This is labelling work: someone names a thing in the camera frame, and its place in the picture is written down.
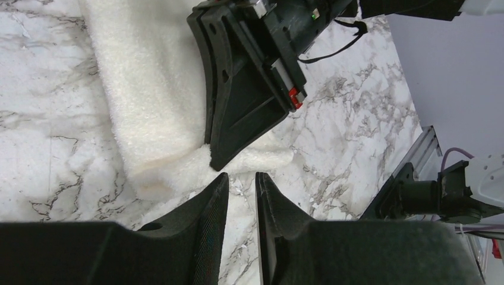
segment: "fluffy white cloth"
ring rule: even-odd
[[[113,132],[137,196],[164,200],[218,173],[204,145],[205,80],[186,22],[201,0],[81,0]],[[223,171],[266,171],[292,153],[268,133]]]

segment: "black cable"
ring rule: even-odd
[[[322,59],[326,59],[326,58],[330,58],[330,57],[333,57],[337,54],[339,54],[340,52],[343,52],[345,50],[347,50],[348,48],[350,48],[351,46],[354,45],[354,43],[357,43],[357,41],[365,34],[367,34],[367,26],[364,22],[360,22],[360,21],[355,21],[353,23],[346,23],[346,22],[342,22],[342,21],[338,21],[338,20],[334,20],[334,22],[342,25],[342,26],[345,26],[345,27],[349,27],[349,28],[358,28],[359,31],[357,31],[354,36],[357,36],[356,38],[354,38],[351,42],[349,42],[346,46],[342,47],[339,51],[335,52],[335,53],[331,53],[330,55],[325,55],[325,56],[321,56],[321,57],[318,57],[318,58],[311,58],[311,59],[300,59],[298,58],[298,60],[304,64],[312,64],[314,62],[317,62],[317,61],[320,61]]]

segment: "white marble countertop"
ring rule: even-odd
[[[303,66],[304,106],[275,128],[295,157],[270,174],[317,219],[354,219],[421,133],[383,17]],[[0,2],[0,220],[113,220],[138,229],[182,200],[141,201],[125,180],[76,0]],[[333,25],[308,56],[354,30]],[[254,174],[231,179],[222,284],[259,284]]]

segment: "gray wall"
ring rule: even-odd
[[[420,121],[434,125],[443,151],[504,154],[504,14],[453,22],[391,15],[389,23]],[[448,163],[461,158],[453,153]],[[491,260],[488,285],[501,284],[502,262]]]

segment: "red component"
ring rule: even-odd
[[[494,239],[492,239],[492,244],[493,244],[493,246],[492,246],[493,257],[495,257],[497,259],[502,259],[502,256],[501,256],[500,250],[499,250],[499,244]]]
[[[289,97],[291,98],[291,101],[294,103],[294,106],[296,107],[296,110],[299,109],[303,105],[296,98],[296,96],[297,96],[298,93],[299,93],[299,91],[296,89],[296,87],[293,87],[292,89],[289,90]]]

